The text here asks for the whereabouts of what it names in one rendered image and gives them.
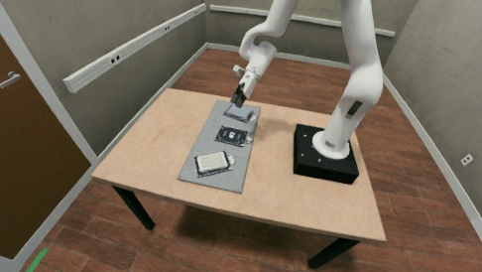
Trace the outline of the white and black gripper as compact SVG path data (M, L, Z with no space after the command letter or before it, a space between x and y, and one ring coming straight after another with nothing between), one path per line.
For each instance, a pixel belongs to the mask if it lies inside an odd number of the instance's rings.
M252 91L253 91L256 83L257 83L257 80L258 80L258 77L255 74L253 74L250 71L245 71L245 75L243 76L243 78L239 82L238 87L236 88L236 91L234 92L230 102L235 104L236 107L241 109L245 100L250 97L250 95L251 95L251 93L252 93Z

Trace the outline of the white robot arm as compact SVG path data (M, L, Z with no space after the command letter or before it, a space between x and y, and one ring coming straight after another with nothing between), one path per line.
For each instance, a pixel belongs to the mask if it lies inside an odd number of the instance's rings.
M299 1L274 0L266 22L246 33L239 55L250 63L246 70L235 65L233 70L237 76L240 74L239 77L243 77L245 71L252 72L258 78L263 76L277 49L265 41L256 47L253 41L260 35L280 37ZM342 32L350 61L350 79L324 130L325 133L317 132L312 139L313 146L320 154L335 160L347 157L349 138L363 116L375 106L383 90L383 73L376 45L371 1L338 1Z

